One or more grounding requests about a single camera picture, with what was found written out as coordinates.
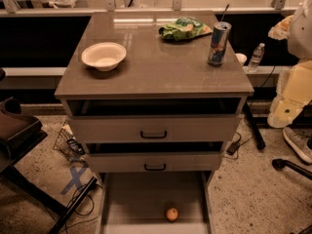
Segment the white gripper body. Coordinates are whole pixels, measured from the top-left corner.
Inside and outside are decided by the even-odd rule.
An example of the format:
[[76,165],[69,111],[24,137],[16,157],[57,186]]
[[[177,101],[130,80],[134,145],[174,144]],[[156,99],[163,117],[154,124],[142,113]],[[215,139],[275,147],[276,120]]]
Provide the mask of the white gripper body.
[[283,68],[276,93],[267,123],[273,128],[284,128],[312,101],[312,60],[301,60],[291,69]]

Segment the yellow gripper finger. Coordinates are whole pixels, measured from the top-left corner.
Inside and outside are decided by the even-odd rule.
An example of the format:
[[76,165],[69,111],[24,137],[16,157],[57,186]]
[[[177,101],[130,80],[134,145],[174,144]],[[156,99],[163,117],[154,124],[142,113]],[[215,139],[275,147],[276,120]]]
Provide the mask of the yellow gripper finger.
[[284,40],[289,37],[290,24],[292,21],[292,16],[287,16],[281,21],[279,21],[275,26],[273,26],[269,32],[268,36],[276,40]]

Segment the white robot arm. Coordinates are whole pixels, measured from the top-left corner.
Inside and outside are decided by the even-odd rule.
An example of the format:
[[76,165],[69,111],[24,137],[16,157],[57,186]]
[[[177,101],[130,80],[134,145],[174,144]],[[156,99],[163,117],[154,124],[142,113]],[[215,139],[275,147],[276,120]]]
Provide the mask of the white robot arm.
[[299,58],[292,68],[283,68],[268,124],[273,128],[290,125],[303,107],[312,101],[312,0],[304,0],[295,13],[272,27],[268,36],[288,40],[288,51]]

